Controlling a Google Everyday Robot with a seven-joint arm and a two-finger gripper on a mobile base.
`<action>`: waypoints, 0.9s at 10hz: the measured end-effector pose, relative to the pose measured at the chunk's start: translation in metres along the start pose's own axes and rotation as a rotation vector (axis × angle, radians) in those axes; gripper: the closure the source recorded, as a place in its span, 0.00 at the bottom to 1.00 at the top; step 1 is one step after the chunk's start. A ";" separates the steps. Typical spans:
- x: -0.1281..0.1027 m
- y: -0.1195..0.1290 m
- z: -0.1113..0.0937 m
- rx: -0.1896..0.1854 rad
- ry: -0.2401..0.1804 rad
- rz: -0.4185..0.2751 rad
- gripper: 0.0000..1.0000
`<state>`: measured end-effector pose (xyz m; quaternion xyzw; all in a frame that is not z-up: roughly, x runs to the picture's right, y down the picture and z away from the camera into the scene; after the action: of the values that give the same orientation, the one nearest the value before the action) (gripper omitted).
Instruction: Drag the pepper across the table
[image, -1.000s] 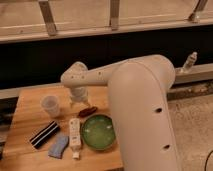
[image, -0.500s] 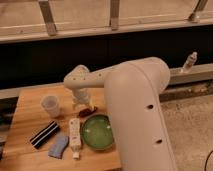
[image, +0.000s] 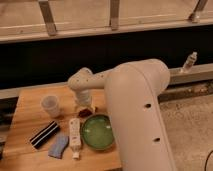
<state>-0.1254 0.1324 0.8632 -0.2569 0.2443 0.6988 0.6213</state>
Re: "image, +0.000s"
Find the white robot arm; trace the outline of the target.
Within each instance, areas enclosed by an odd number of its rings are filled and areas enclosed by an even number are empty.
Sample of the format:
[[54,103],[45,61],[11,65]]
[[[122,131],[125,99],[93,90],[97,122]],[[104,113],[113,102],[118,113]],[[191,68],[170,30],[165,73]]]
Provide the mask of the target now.
[[82,68],[68,79],[68,87],[79,105],[88,98],[88,90],[105,90],[123,171],[177,171],[158,103],[169,82],[168,67],[148,59],[97,74]]

